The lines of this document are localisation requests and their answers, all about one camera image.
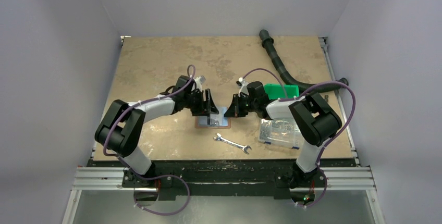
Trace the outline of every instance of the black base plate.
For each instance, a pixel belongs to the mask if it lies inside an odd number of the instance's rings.
[[[156,160],[155,174],[176,175],[189,185],[192,195],[207,196],[271,196],[274,199],[290,199],[287,178],[291,177],[296,159],[256,160]],[[321,159],[321,167],[355,167],[354,159]],[[88,167],[122,167],[118,161],[93,161]],[[124,188],[154,187],[154,182],[137,180],[125,171],[129,180],[123,180]],[[324,182],[314,176],[315,186]],[[161,179],[159,200],[174,200],[176,195],[187,195],[185,186],[178,179]]]

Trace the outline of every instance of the white wall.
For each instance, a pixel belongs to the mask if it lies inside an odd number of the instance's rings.
[[[121,35],[329,35],[348,0],[102,0]]]
[[[0,0],[0,222],[60,223],[119,35],[99,0]]]
[[[440,223],[442,0],[350,0],[329,37],[388,223]],[[343,101],[350,108],[348,94]]]

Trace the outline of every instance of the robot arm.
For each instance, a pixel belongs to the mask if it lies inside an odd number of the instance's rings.
[[[244,117],[248,112],[256,112],[266,120],[294,118],[305,143],[293,165],[290,187],[308,182],[317,173],[324,144],[342,127],[339,116],[316,92],[296,99],[270,100],[260,82],[240,80],[238,85],[241,86],[240,93],[234,94],[224,116]]]
[[[181,76],[176,85],[172,86],[172,93],[182,88],[189,79],[191,78]],[[193,116],[219,114],[212,100],[210,90],[202,91],[204,81],[204,77],[197,77],[183,91],[171,97],[147,102],[133,108],[123,117],[121,122],[124,122],[124,126],[117,126],[112,132],[107,148],[118,154],[136,173],[140,175],[147,175],[149,171],[153,173],[154,166],[152,166],[152,162],[138,147],[143,124],[160,116],[173,115],[184,108],[189,108]],[[166,91],[158,95],[157,98],[168,94]],[[111,126],[128,107],[136,104],[140,104],[140,102],[113,101],[97,128],[95,140],[104,145]]]

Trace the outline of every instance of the wrench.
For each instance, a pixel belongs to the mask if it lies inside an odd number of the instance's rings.
[[[214,139],[215,141],[222,141],[222,142],[225,142],[225,143],[227,143],[227,144],[230,144],[230,145],[232,145],[232,146],[234,146],[234,147],[240,148],[240,149],[242,149],[242,150],[244,151],[244,153],[246,153],[246,154],[249,154],[249,153],[247,153],[247,149],[248,149],[248,148],[250,148],[250,150],[252,150],[252,147],[251,147],[251,146],[249,146],[249,145],[243,146],[243,145],[238,144],[238,143],[236,143],[236,142],[229,141],[228,139],[226,139],[226,138],[224,138],[224,137],[221,137],[221,134],[219,134],[219,133],[216,133],[216,137],[213,137],[213,139]]]

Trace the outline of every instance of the marble-patterned surface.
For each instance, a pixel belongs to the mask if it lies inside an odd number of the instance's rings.
[[[302,82],[330,80],[324,54],[315,36],[276,36],[275,47],[292,76]],[[156,96],[174,85],[186,74],[188,64],[197,67],[197,76],[204,75],[203,88],[212,91],[217,106],[228,107],[238,92],[235,81],[253,68],[266,68],[276,73],[257,36],[126,38],[121,51],[108,104],[121,99],[135,102]],[[277,83],[266,72],[256,71],[247,81]],[[329,103],[340,112],[333,92]],[[250,113],[233,118],[230,129],[197,129],[188,109],[146,123],[139,146],[150,159],[259,159],[297,158],[300,151],[259,143],[260,120]],[[212,139],[215,133],[253,151],[244,154],[238,148]],[[346,132],[324,152],[323,158],[352,157]],[[94,160],[109,160],[97,145]]]

